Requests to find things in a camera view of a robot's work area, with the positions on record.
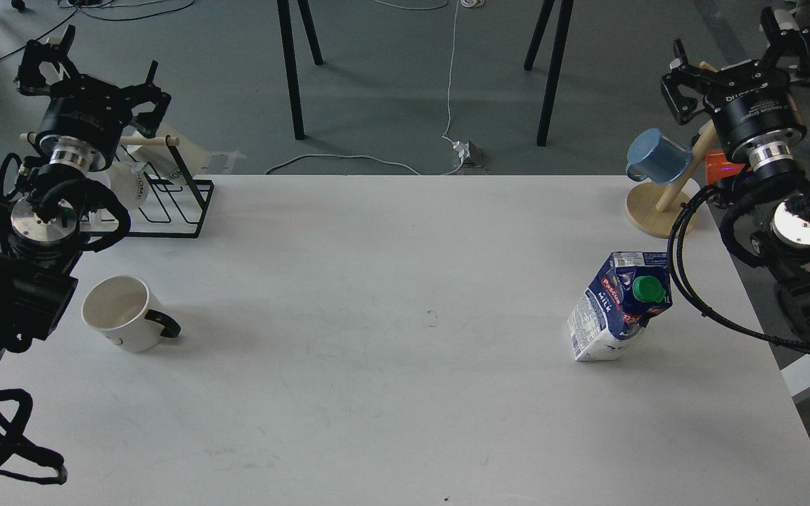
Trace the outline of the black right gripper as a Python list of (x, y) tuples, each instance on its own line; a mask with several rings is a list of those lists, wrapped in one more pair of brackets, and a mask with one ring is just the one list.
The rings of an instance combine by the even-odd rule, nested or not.
[[(759, 16), (768, 46), (758, 60), (746, 60), (717, 72), (689, 63), (681, 39), (673, 41), (675, 59), (661, 79), (661, 92), (673, 119), (686, 125), (706, 112), (712, 119), (727, 160), (745, 162), (749, 152), (772, 141), (798, 144), (807, 133), (790, 85), (810, 87), (810, 27), (800, 27), (788, 11), (765, 7)], [(794, 55), (792, 77), (778, 68), (781, 58)], [(702, 99), (685, 96), (682, 86)]]

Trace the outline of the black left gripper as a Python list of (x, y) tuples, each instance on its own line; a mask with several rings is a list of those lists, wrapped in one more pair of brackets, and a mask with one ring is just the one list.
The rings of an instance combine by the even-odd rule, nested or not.
[[(68, 58), (75, 36), (76, 27), (68, 25), (55, 43), (27, 41), (15, 84), (20, 95), (51, 99), (36, 131), (36, 147), (49, 155), (58, 142), (84, 142), (90, 153), (96, 154), (90, 170), (102, 171), (112, 164), (126, 125), (135, 128), (144, 138), (155, 137), (172, 97), (154, 82), (158, 69), (156, 60), (151, 62), (144, 83), (123, 89), (81, 74)], [(48, 83), (41, 71), (44, 63), (61, 71), (61, 80)], [(153, 105), (153, 109), (134, 113), (141, 105)]]

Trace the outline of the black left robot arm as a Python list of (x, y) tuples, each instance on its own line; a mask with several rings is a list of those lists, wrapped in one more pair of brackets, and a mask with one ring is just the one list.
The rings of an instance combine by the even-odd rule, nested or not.
[[(153, 138), (171, 101), (154, 82), (119, 87), (80, 72), (70, 60), (76, 29), (55, 42), (30, 39), (15, 78), (24, 96), (49, 106), (30, 144), (0, 166), (0, 360), (48, 339), (76, 292), (72, 269), (86, 251), (109, 249), (131, 232), (131, 215), (92, 172), (112, 166), (122, 132)], [(31, 442), (31, 394), (0, 390), (0, 475), (63, 484), (61, 454)]]

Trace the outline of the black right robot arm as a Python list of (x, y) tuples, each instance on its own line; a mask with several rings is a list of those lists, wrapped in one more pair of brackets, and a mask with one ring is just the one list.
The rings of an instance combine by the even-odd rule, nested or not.
[[(756, 60), (722, 70), (695, 67), (675, 39), (675, 60), (661, 80), (673, 118), (688, 124), (707, 113), (723, 153), (743, 168), (728, 186), (702, 187), (681, 211), (667, 240), (669, 272), (689, 304), (727, 329), (810, 355), (810, 181), (792, 148), (806, 135), (791, 86), (810, 87), (810, 27), (766, 7), (761, 29), (768, 45)], [(720, 198), (727, 209), (718, 231), (724, 247), (752, 268), (775, 278), (773, 295), (792, 340), (750, 330), (726, 319), (694, 290), (684, 262), (689, 221), (701, 205)]]

